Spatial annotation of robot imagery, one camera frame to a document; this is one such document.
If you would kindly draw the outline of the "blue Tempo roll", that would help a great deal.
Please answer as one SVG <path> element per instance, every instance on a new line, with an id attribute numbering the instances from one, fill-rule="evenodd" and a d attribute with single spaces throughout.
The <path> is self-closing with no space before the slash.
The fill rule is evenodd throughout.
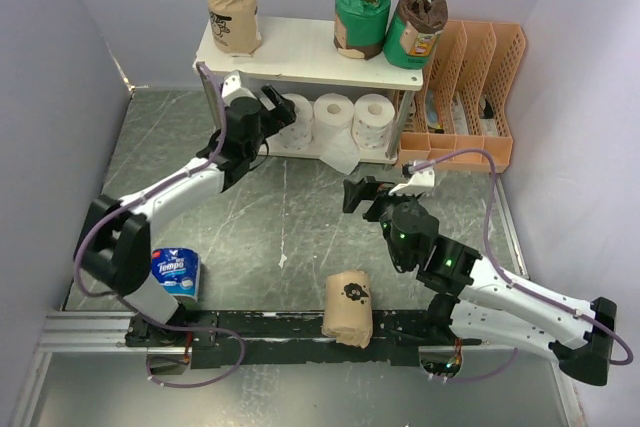
<path id="1" fill-rule="evenodd" d="M 201 259 L 188 248 L 160 248 L 151 253 L 151 273 L 172 296 L 197 302 Z"/>

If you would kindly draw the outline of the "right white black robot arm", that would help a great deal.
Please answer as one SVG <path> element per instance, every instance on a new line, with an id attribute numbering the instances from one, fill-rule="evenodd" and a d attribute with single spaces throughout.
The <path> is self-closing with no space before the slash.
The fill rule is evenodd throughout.
<path id="1" fill-rule="evenodd" d="M 576 381 L 607 384 L 615 302 L 573 298 L 494 266 L 476 249 L 440 234 L 438 219 L 418 196 L 400 194 L 396 184 L 365 176 L 344 181 L 343 188 L 343 212 L 370 202 L 362 217 L 380 226 L 394 269 L 415 273 L 434 292 L 424 321 L 431 342 L 509 345 L 556 362 Z"/>

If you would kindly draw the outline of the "beige roll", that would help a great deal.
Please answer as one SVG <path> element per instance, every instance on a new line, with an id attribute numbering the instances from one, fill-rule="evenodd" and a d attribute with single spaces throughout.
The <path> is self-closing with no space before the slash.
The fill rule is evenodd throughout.
<path id="1" fill-rule="evenodd" d="M 261 45 L 257 0 L 207 0 L 216 47 L 233 56 L 251 56 Z"/>

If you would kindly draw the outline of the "white roll pink dots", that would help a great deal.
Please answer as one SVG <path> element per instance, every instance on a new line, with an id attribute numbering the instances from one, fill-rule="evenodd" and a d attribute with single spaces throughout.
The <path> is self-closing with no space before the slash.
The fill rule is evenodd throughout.
<path id="1" fill-rule="evenodd" d="M 313 139 L 313 107 L 302 95 L 287 93 L 284 97 L 294 103 L 296 120 L 293 124 L 281 130 L 276 138 L 285 148 L 299 150 L 310 144 Z"/>
<path id="2" fill-rule="evenodd" d="M 395 118 L 392 102 L 379 94 L 361 96 L 354 104 L 351 134 L 359 148 L 383 148 Z"/>

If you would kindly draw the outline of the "beige roll cloud print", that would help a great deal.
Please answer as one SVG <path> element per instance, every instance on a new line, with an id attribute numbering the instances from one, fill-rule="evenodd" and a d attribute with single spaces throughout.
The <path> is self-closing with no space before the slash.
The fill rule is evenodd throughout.
<path id="1" fill-rule="evenodd" d="M 321 333 L 337 343 L 365 349 L 373 335 L 371 282 L 361 270 L 331 275 L 326 280 Z"/>

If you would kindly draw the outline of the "green brown roll orange label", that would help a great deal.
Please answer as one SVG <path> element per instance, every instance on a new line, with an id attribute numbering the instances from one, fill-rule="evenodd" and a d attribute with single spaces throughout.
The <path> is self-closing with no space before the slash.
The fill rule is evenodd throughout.
<path id="1" fill-rule="evenodd" d="M 447 21 L 446 0 L 398 0 L 383 46 L 386 60 L 402 69 L 423 69 Z"/>

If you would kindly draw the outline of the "plain white toilet roll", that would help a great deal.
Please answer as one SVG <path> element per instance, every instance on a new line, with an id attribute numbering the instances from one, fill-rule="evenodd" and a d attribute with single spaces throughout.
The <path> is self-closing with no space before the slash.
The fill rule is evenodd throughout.
<path id="1" fill-rule="evenodd" d="M 313 140 L 319 159 L 342 174 L 351 174 L 360 161 L 351 134 L 353 102 L 343 95 L 324 94 L 315 100 L 313 111 Z"/>

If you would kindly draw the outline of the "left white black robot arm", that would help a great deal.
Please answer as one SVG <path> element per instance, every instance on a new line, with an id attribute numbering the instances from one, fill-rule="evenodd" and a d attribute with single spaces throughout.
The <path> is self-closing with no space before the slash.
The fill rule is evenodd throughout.
<path id="1" fill-rule="evenodd" d="M 163 180 L 119 199 L 100 195 L 89 206 L 74 254 L 74 280 L 83 273 L 106 285 L 150 324 L 162 345 L 181 342 L 187 332 L 183 304 L 151 272 L 154 232 L 202 200 L 223 193 L 252 169 L 266 140 L 296 120 L 295 104 L 270 85 L 272 102 L 242 96 L 220 105 L 222 122 L 207 147 Z"/>

